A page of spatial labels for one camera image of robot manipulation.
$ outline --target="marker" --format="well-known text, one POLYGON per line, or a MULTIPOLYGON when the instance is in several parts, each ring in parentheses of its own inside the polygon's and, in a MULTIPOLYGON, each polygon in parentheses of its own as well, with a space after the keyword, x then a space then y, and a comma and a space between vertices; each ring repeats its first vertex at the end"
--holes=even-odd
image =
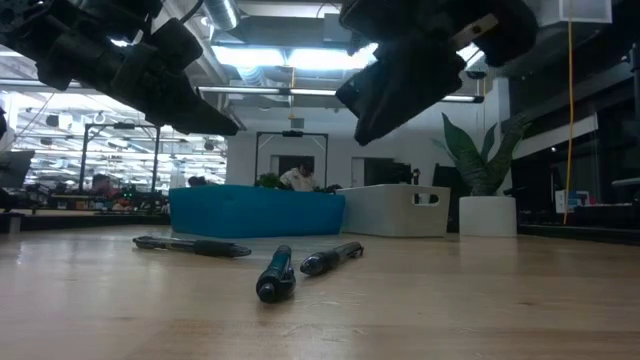
POLYGON ((347 259, 355 259, 358 254, 362 256, 364 247, 359 242, 352 242, 338 246, 329 251, 315 253, 306 258, 300 265, 300 271, 309 276, 322 275, 337 268, 347 259))
POLYGON ((160 238, 154 236, 140 236, 133 239, 140 249, 167 249, 193 252, 203 256, 213 257, 242 257, 251 255, 251 249, 233 243, 209 240, 181 240, 160 238))
POLYGON ((256 293, 260 300, 275 303, 287 299, 296 288, 296 277, 291 266, 291 248, 282 245, 273 254, 267 270, 258 278, 256 293))

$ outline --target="blue bin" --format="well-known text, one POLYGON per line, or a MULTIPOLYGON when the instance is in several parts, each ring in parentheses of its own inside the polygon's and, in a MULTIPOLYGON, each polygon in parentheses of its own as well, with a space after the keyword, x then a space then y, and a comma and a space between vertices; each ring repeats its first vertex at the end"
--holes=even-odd
POLYGON ((342 195, 220 185, 172 189, 173 231, 218 238, 333 235, 342 195))

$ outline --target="white storage box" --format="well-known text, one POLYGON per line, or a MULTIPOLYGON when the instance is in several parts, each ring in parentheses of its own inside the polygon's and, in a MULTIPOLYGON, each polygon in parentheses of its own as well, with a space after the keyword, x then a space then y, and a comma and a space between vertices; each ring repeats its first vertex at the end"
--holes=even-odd
POLYGON ((378 185, 340 190, 347 200, 342 231, 389 237, 443 237, 449 188, 378 185), (416 195, 421 203, 415 204, 416 195), (429 204, 429 195, 438 201, 429 204))

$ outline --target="wooden table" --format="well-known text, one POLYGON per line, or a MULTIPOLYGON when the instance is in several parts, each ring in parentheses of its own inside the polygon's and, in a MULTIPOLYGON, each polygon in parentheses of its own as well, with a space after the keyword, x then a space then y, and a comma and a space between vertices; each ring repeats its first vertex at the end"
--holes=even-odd
POLYGON ((164 227, 0 238, 0 359, 640 359, 640 248, 574 240, 242 240, 252 256, 144 251, 164 227), (260 303, 294 263, 349 240, 362 259, 260 303))

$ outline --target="white planter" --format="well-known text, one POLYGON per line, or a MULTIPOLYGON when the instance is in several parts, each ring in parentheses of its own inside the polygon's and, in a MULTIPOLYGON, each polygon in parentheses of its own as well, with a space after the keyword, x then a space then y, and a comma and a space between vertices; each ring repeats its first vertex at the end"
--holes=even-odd
POLYGON ((516 199, 505 196, 460 198, 460 235, 516 237, 516 199))

